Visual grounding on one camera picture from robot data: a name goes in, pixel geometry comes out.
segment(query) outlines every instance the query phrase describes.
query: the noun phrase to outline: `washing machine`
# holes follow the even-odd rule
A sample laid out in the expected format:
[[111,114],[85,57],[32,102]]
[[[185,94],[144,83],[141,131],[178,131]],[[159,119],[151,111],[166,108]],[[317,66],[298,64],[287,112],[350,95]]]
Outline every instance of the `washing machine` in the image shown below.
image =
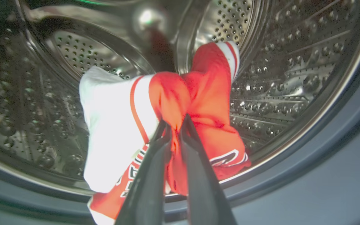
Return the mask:
[[[360,225],[360,0],[1,0],[0,224],[94,224],[90,67],[182,74],[228,40],[230,121],[252,162],[220,181],[237,223]],[[164,212],[187,224],[186,198],[167,194]]]

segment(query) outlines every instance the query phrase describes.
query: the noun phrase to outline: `stainless steel drum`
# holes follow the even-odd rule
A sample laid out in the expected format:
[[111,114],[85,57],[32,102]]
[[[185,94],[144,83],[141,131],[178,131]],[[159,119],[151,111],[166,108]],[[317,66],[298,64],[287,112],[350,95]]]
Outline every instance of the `stainless steel drum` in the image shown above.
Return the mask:
[[202,44],[239,46],[230,119],[253,165],[222,183],[285,153],[326,115],[360,62],[355,0],[15,4],[0,19],[0,170],[66,193],[92,194],[82,177],[88,139],[77,90],[82,74],[96,65],[129,79],[166,68],[151,52],[149,28],[171,45],[179,73]]

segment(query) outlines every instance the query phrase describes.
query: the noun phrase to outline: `red fabric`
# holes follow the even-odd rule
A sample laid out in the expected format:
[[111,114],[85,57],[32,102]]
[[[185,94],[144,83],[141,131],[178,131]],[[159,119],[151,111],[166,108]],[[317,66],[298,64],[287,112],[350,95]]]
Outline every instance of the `red fabric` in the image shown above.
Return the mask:
[[[242,139],[230,126],[230,89],[228,61],[215,43],[203,45],[196,51],[190,73],[179,76],[161,72],[152,78],[151,105],[156,116],[171,125],[174,134],[172,158],[167,165],[167,181],[172,191],[181,195],[188,193],[186,166],[177,139],[187,113],[219,180],[230,178],[251,165]],[[111,192],[94,195],[91,210],[116,219],[143,155],[141,151]]]

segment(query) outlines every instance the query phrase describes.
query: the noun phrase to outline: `clothing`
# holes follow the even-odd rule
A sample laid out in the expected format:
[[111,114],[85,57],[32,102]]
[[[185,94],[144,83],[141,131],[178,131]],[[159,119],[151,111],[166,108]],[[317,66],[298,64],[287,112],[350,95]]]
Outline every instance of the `clothing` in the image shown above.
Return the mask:
[[98,225],[114,223],[160,119],[172,127],[166,177],[171,191],[188,193],[177,139],[187,113],[219,180],[251,165],[230,126],[230,90],[238,67],[236,45],[225,42],[199,47],[190,72],[181,76],[160,72],[120,81],[97,67],[84,74],[80,99],[90,131],[84,178],[98,192],[89,202]]

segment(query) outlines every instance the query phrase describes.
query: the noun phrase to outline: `red stripe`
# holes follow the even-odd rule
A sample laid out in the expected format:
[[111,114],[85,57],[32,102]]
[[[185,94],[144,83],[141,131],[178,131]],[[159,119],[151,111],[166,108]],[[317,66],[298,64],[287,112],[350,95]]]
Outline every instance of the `red stripe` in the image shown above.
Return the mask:
[[237,55],[236,55],[236,52],[234,51],[233,46],[228,42],[226,42],[226,44],[227,44],[227,47],[230,48],[230,51],[231,51],[231,53],[233,54],[233,57],[234,57],[234,62],[236,63],[236,67],[234,68],[234,74],[233,74],[233,79],[234,79],[234,77],[236,76],[236,72],[237,72],[237,64],[238,64]]
[[138,84],[138,82],[141,80],[141,78],[143,78],[144,76],[141,76],[139,78],[137,78],[137,80],[134,82],[133,86],[131,87],[130,90],[130,108],[131,108],[131,112],[133,114],[134,120],[136,121],[137,127],[141,133],[142,139],[144,140],[144,143],[148,143],[150,142],[147,132],[145,132],[143,124],[141,123],[140,118],[138,117],[137,111],[136,111],[136,104],[134,103],[134,92],[136,91],[136,86]]

